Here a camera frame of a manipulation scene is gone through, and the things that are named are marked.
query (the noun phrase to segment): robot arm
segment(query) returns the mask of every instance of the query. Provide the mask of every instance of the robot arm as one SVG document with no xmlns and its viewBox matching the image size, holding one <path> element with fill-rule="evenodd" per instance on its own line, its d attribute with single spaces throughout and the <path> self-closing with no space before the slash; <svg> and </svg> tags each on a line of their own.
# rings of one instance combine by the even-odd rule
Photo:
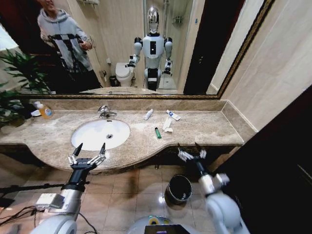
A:
<svg viewBox="0 0 312 234">
<path fill-rule="evenodd" d="M 166 63 L 163 73 L 171 75 L 172 61 L 170 57 L 172 52 L 172 38 L 167 38 L 165 40 L 165 52 L 166 52 Z"/>
<path fill-rule="evenodd" d="M 140 61 L 140 53 L 142 50 L 143 42 L 141 38 L 135 38 L 135 53 L 130 55 L 129 63 L 126 67 L 136 67 L 137 63 Z"/>
<path fill-rule="evenodd" d="M 199 156 L 192 156 L 181 149 L 178 144 L 178 156 L 185 162 L 193 163 L 199 172 L 199 184 L 205 195 L 207 212 L 212 216 L 215 230 L 218 234 L 250 234 L 240 216 L 238 205 L 229 196 L 222 193 L 221 187 L 230 182 L 226 174 L 216 174 L 212 177 L 202 163 L 206 151 L 198 144 Z"/>
<path fill-rule="evenodd" d="M 87 184 L 88 173 L 100 165 L 105 159 L 105 143 L 94 158 L 77 158 L 82 149 L 80 144 L 68 156 L 73 169 L 69 181 L 62 187 L 60 194 L 42 194 L 35 206 L 44 211 L 47 217 L 31 234 L 75 234 L 76 219 L 80 211 L 81 196 Z"/>
</svg>

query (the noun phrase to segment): orange soap bottle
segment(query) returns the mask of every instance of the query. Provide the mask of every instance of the orange soap bottle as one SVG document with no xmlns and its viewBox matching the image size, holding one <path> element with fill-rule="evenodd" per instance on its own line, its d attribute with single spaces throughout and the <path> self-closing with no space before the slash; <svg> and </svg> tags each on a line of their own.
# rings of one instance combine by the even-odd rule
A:
<svg viewBox="0 0 312 234">
<path fill-rule="evenodd" d="M 47 107 L 46 105 L 43 105 L 39 101 L 36 101 L 35 104 L 43 118 L 48 119 L 52 117 L 53 111 L 49 107 Z"/>
</svg>

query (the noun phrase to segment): gold mirror frame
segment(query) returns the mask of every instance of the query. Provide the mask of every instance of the gold mirror frame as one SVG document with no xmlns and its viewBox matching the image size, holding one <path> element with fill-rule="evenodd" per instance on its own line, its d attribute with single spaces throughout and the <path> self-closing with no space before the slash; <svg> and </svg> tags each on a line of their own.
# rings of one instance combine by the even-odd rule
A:
<svg viewBox="0 0 312 234">
<path fill-rule="evenodd" d="M 237 68 L 243 60 L 248 48 L 250 47 L 254 37 L 256 36 L 263 20 L 269 12 L 275 0 L 264 0 L 263 4 L 253 21 L 253 24 L 245 37 L 231 67 L 223 80 L 223 83 L 216 95 L 175 95 L 175 94 L 159 94 L 159 95 L 100 95 L 100 94 L 21 94 L 21 99 L 221 99 L 226 87 L 230 83 Z"/>
</svg>

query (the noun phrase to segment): white sink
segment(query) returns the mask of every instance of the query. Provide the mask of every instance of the white sink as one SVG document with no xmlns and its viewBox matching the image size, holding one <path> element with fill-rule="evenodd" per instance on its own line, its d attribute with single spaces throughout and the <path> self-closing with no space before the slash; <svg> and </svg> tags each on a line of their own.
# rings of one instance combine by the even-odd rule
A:
<svg viewBox="0 0 312 234">
<path fill-rule="evenodd" d="M 105 149 L 124 143 L 130 135 L 129 126 L 118 120 L 96 120 L 80 126 L 72 136 L 72 144 L 82 150 L 99 151 L 105 142 Z"/>
</svg>

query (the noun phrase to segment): gray hoodie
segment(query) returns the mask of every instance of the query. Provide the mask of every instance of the gray hoodie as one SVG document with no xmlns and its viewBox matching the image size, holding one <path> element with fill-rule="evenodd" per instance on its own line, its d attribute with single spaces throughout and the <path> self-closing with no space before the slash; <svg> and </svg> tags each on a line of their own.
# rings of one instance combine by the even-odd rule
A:
<svg viewBox="0 0 312 234">
<path fill-rule="evenodd" d="M 41 38 L 57 49 L 62 65 L 68 72 L 92 70 L 87 53 L 79 45 L 79 42 L 90 42 L 90 39 L 64 10 L 59 9 L 56 19 L 52 19 L 41 9 L 38 25 Z"/>
</svg>

